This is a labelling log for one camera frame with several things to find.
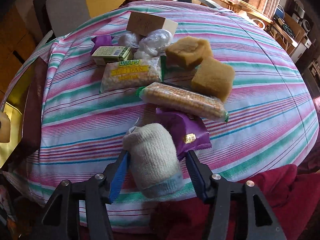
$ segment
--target beige box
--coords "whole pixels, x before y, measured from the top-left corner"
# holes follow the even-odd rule
[[[178,23],[168,20],[164,17],[132,12],[128,21],[127,31],[148,36],[152,31],[164,29],[171,32],[172,36],[175,34]]]

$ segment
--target plastic bag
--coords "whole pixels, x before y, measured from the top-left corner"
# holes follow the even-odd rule
[[[134,58],[150,58],[159,56],[171,44],[172,34],[164,29],[155,30],[139,42]]]
[[[160,57],[135,59],[109,63],[106,65],[100,92],[107,90],[147,86],[152,82],[161,82]]]
[[[132,32],[122,34],[118,40],[118,46],[138,48],[141,38],[141,35]]]
[[[205,117],[213,121],[227,122],[229,114],[222,101],[181,87],[154,82],[140,92],[140,98],[159,106]]]
[[[99,47],[112,46],[112,43],[111,43],[112,38],[110,35],[96,36],[91,40],[94,43],[94,46],[90,52],[90,55],[92,55]]]
[[[171,134],[179,161],[187,151],[212,147],[209,132],[199,116],[159,107],[156,113],[159,123]]]

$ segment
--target sponge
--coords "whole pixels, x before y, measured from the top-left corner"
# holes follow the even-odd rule
[[[195,37],[184,37],[166,48],[168,61],[187,70],[198,66],[206,57],[212,57],[210,43]]]
[[[195,92],[214,96],[225,102],[232,90],[234,69],[212,57],[205,58],[191,81]]]
[[[0,143],[10,142],[10,119],[6,113],[0,112]]]

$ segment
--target striped bedsheet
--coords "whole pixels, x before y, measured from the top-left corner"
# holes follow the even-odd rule
[[[204,119],[212,149],[197,152],[202,163],[231,181],[301,163],[317,138],[318,120],[298,70],[280,45],[224,8],[140,1],[93,18],[39,48],[17,73],[10,87],[36,57],[49,64],[41,148],[14,173],[6,173],[20,192],[45,204],[61,180],[87,180],[114,162],[122,149],[123,135],[139,117],[145,122],[152,120],[155,106],[143,103],[135,95],[136,89],[99,93],[104,68],[97,67],[89,54],[94,36],[110,34],[117,43],[131,11],[178,22],[174,41],[187,35],[208,39],[215,59],[236,71],[225,103],[230,113],[228,123]],[[171,71],[165,81],[188,85],[191,78],[188,72]],[[159,199],[143,197],[129,172],[119,197],[107,205],[112,228],[148,233],[150,214],[159,201],[194,197],[184,161],[181,167],[184,188]],[[80,219],[86,224],[85,205],[81,202],[80,206]]]

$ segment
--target blue gripper pad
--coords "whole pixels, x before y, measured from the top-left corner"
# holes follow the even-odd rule
[[[122,184],[124,182],[124,177],[127,174],[127,169],[130,165],[130,154],[126,152],[123,156],[121,163],[113,177],[113,180],[110,183],[110,194],[109,201],[112,203],[118,197]]]

